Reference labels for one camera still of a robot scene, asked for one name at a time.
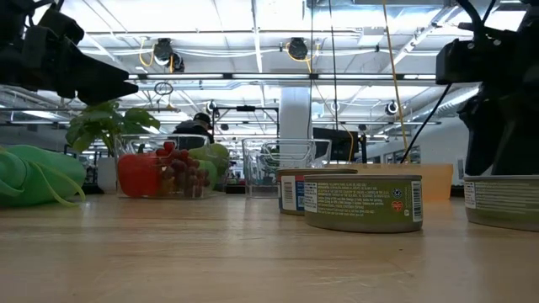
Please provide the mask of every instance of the can label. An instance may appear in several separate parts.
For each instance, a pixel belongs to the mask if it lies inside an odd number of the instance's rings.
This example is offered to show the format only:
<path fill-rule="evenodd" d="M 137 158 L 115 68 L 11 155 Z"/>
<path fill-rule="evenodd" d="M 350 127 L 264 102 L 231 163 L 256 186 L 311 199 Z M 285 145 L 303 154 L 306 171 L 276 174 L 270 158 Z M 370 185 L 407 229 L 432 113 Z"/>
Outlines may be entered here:
<path fill-rule="evenodd" d="M 465 205 L 499 221 L 539 222 L 539 181 L 465 182 Z"/>
<path fill-rule="evenodd" d="M 421 182 L 305 183 L 305 211 L 373 224 L 421 222 Z"/>
<path fill-rule="evenodd" d="M 282 176 L 277 180 L 281 210 L 303 211 L 304 180 L 303 176 Z"/>

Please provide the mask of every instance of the barcode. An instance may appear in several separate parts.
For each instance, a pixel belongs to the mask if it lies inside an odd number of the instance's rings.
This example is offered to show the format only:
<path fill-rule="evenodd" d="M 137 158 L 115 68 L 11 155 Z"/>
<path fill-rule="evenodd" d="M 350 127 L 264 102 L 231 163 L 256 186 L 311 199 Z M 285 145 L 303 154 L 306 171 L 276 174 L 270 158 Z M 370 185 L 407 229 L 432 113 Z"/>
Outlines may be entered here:
<path fill-rule="evenodd" d="M 294 192 L 292 191 L 292 182 L 284 182 L 283 205 L 284 204 L 295 204 Z"/>
<path fill-rule="evenodd" d="M 423 220 L 421 182 L 412 182 L 412 206 L 414 208 L 414 222 L 421 222 Z"/>

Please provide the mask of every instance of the orange box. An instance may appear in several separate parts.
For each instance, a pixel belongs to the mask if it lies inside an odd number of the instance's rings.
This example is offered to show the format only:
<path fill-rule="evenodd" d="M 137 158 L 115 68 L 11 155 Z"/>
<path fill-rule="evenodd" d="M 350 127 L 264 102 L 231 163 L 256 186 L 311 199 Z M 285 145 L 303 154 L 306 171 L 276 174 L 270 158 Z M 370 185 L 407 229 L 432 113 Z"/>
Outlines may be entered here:
<path fill-rule="evenodd" d="M 421 175 L 423 201 L 449 200 L 453 166 L 451 164 L 329 164 L 330 168 L 353 168 L 358 174 Z"/>

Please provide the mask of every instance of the red bell pepper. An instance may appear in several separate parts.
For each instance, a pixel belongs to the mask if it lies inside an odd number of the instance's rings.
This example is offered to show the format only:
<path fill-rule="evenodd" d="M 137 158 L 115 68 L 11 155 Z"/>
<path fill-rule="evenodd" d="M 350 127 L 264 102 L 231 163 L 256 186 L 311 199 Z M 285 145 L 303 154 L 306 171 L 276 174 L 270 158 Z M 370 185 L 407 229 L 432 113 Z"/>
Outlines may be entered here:
<path fill-rule="evenodd" d="M 118 159 L 118 182 L 132 198 L 154 196 L 161 183 L 161 165 L 155 153 L 126 154 Z"/>

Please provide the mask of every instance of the green plant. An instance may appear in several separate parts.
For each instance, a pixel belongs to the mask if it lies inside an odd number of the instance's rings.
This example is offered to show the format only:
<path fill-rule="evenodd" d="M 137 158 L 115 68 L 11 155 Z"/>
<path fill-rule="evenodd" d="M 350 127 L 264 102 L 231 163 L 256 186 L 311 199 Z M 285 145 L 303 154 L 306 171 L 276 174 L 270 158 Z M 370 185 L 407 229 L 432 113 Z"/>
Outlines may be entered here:
<path fill-rule="evenodd" d="M 67 130 L 66 140 L 78 152 L 87 150 L 97 139 L 103 140 L 112 156 L 114 142 L 120 134 L 146 134 L 143 127 L 159 129 L 161 123 L 145 109 L 129 109 L 122 116 L 117 109 L 120 105 L 111 100 L 99 105 L 88 106 L 73 118 Z"/>

